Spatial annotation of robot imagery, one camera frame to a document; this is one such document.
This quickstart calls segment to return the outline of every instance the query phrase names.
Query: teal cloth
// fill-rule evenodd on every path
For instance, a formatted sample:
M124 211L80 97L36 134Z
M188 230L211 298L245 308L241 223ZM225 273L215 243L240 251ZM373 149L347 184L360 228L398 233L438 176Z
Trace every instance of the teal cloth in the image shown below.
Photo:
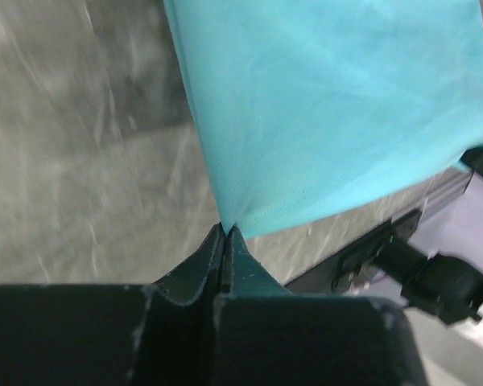
M262 235L483 145L477 0L166 0L226 229Z

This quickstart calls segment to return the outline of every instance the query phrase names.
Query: scratched surface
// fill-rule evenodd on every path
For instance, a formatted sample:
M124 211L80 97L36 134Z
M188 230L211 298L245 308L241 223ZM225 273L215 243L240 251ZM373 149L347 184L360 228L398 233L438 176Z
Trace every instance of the scratched surface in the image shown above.
M250 247L286 281L447 177ZM0 0L0 283L153 281L217 221L161 1Z

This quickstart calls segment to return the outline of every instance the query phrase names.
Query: turquoise fabric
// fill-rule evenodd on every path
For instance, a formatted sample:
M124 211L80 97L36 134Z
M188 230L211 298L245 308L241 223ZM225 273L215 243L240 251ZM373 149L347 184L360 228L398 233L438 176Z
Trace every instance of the turquoise fabric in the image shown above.
M166 0L225 228L368 203L483 145L477 0Z

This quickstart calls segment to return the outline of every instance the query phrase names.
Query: gray textured surface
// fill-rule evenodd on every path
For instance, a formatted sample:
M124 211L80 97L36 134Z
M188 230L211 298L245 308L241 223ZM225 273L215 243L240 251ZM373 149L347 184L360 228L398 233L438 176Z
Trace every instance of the gray textured surface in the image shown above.
M443 178L250 247L286 281ZM153 281L217 221L161 1L0 0L0 283Z

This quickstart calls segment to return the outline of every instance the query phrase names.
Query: white surface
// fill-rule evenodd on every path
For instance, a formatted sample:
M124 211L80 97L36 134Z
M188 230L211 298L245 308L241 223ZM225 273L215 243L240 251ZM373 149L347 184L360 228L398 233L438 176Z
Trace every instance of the white surface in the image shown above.
M410 242L427 256L438 252L457 256L483 272L483 179L475 175L465 194L422 223ZM357 294L404 304L400 291L400 285L387 278ZM417 310L408 310L407 316L431 384L483 385L483 320L448 329Z

